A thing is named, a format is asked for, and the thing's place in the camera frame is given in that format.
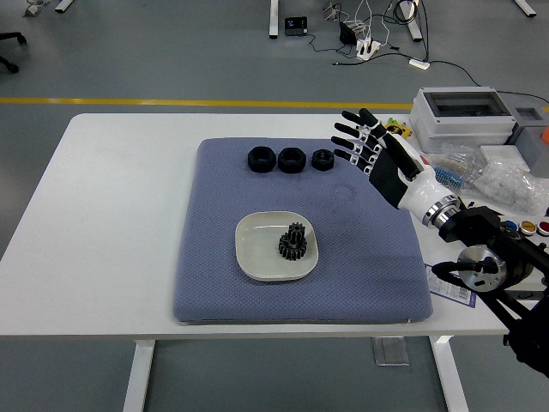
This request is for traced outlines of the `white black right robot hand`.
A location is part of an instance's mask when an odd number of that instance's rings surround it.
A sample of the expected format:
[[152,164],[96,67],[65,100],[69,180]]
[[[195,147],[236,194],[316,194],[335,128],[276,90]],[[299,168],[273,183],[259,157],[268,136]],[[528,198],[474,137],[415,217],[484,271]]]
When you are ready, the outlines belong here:
[[355,123],[336,123],[335,128],[350,139],[332,136],[338,148],[334,155],[364,173],[381,196],[394,208],[406,209],[417,219],[429,219],[436,203],[457,200],[436,180],[434,169],[401,136],[390,133],[368,110],[357,114],[344,111],[342,117]]

